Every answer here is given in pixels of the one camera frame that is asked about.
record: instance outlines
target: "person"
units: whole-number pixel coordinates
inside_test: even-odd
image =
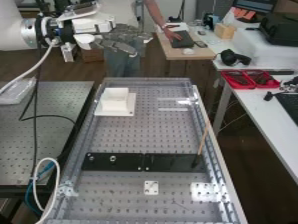
[[[104,13],[115,15],[116,24],[127,24],[139,27],[139,22],[133,9],[135,1],[136,0],[103,0],[101,11]],[[161,15],[156,0],[144,0],[144,3],[148,8],[152,19],[164,30],[168,39],[171,41],[173,41],[175,38],[181,39],[181,36],[167,28],[167,23]],[[139,51],[139,55],[136,57],[129,57],[129,55],[121,51],[115,52],[109,49],[104,50],[108,76],[136,77],[140,75],[140,54],[143,52],[144,47],[143,44],[137,43],[136,40],[132,40],[128,44],[133,46]]]

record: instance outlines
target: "jeans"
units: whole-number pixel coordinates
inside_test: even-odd
[[[144,43],[140,43],[137,40],[132,40],[128,44],[135,47],[139,52],[137,56],[133,58],[120,50],[117,52],[111,49],[104,50],[109,77],[137,77],[141,75],[140,62],[144,51]]]

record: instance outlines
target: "person's arm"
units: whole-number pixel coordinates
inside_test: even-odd
[[[159,8],[159,5],[156,3],[156,0],[145,0],[145,5],[148,8],[148,11],[151,13],[152,19],[155,20],[156,24],[161,27],[161,29],[164,30],[165,36],[168,37],[168,39],[171,40],[171,42],[173,41],[173,39],[178,39],[181,40],[181,36],[172,32],[167,27],[165,27],[165,20],[164,17],[161,15],[161,11]]]

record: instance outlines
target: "black rectangular plate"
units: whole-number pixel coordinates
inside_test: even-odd
[[[124,172],[205,172],[197,154],[87,153],[83,170]]]
[[[147,172],[205,172],[202,156],[197,154],[147,154],[144,160]]]
[[[85,171],[141,171],[141,153],[87,153],[81,169]]]

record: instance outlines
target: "white cube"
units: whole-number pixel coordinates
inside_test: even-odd
[[[103,111],[128,111],[128,88],[105,88],[101,95]]]

